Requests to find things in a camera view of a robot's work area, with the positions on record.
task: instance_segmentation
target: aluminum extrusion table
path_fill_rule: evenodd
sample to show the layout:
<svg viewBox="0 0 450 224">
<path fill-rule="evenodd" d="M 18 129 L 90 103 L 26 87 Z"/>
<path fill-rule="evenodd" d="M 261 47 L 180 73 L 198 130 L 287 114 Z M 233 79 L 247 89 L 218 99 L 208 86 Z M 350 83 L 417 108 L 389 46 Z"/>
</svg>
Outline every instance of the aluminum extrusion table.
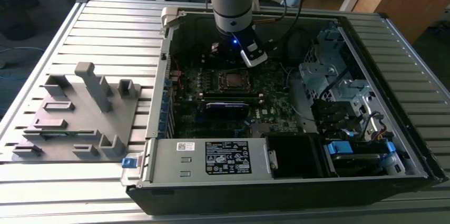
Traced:
<svg viewBox="0 0 450 224">
<path fill-rule="evenodd" d="M 142 151 L 164 38 L 160 15 L 166 6 L 200 8 L 204 5 L 134 0 L 80 0 L 75 4 L 0 123 L 2 160 L 11 158 L 14 143 L 23 139 L 22 130 L 31 124 L 34 112 L 47 95 L 39 86 L 46 75 L 74 72 L 79 61 L 94 62 L 95 73 L 106 75 L 110 83 L 126 77 L 143 86 L 130 139 L 132 144 L 128 145 L 128 151 Z M 378 14 L 305 13 L 349 18 L 411 121 L 444 169 L 449 170 L 450 94 L 390 20 Z M 329 217 L 346 223 L 397 223 L 397 218 L 415 223 L 430 218 L 450 218 L 446 212 L 450 209 L 449 182 L 366 207 L 156 217 L 146 215 L 127 196 L 119 182 L 119 163 L 4 164 L 0 165 L 0 176 L 0 218 L 6 218 L 2 223 L 206 223 L 299 218 L 326 221 Z"/>
</svg>

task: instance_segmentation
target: warning label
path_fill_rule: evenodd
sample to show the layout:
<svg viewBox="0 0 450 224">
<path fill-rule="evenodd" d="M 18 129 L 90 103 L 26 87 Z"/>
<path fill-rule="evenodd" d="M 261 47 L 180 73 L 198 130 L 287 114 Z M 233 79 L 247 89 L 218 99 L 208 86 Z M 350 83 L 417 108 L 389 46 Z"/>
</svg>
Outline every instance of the warning label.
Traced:
<svg viewBox="0 0 450 224">
<path fill-rule="evenodd" d="M 247 141 L 206 142 L 206 173 L 208 175 L 250 174 Z"/>
</svg>

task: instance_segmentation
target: white sticker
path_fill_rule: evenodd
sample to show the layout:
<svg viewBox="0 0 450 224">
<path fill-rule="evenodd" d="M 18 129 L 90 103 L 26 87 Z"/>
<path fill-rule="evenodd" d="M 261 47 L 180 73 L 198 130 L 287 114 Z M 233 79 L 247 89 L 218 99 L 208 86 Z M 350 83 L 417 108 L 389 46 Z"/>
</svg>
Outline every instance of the white sticker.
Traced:
<svg viewBox="0 0 450 224">
<path fill-rule="evenodd" d="M 194 151 L 194 150 L 195 150 L 195 142 L 176 143 L 176 151 Z"/>
</svg>

